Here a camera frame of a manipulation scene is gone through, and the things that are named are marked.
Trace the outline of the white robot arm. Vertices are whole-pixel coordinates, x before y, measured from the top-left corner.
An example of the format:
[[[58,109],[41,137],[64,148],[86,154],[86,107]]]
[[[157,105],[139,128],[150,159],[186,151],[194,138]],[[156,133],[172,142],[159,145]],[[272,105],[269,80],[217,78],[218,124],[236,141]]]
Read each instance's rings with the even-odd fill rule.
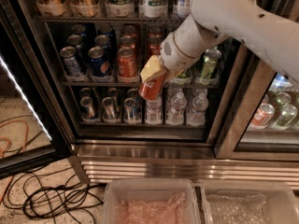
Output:
[[[162,42],[140,76],[169,81],[199,60],[207,49],[233,38],[287,78],[299,84],[299,23],[270,13],[256,0],[191,0],[191,14]]]

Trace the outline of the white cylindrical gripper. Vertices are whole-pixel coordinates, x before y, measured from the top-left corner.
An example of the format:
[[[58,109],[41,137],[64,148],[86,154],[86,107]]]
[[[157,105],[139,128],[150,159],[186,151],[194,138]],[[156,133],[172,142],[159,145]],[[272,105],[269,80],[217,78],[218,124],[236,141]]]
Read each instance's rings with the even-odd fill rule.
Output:
[[[164,82],[188,69],[199,60],[199,45],[193,35],[180,35],[170,33],[161,44],[162,55],[152,55],[140,76],[143,82],[148,82],[158,76],[164,75]]]

